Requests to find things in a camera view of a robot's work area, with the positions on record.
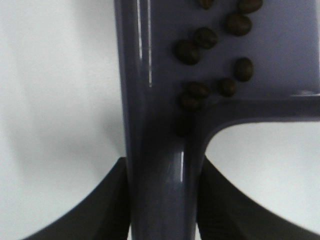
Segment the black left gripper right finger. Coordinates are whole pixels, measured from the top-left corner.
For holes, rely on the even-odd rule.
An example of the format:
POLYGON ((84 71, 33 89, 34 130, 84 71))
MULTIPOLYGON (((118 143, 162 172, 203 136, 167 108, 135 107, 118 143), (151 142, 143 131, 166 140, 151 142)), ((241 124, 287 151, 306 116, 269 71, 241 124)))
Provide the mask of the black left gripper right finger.
POLYGON ((262 207, 229 182, 209 160, 199 179, 197 225, 202 240, 318 240, 319 234, 262 207))

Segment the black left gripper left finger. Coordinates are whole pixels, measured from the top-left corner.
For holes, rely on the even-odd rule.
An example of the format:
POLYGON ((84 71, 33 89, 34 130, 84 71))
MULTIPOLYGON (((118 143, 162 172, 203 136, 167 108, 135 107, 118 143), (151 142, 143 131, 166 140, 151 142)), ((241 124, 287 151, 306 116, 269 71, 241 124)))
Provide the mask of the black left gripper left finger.
POLYGON ((29 240, 126 240, 131 224, 126 159, 121 157, 77 206, 29 240))

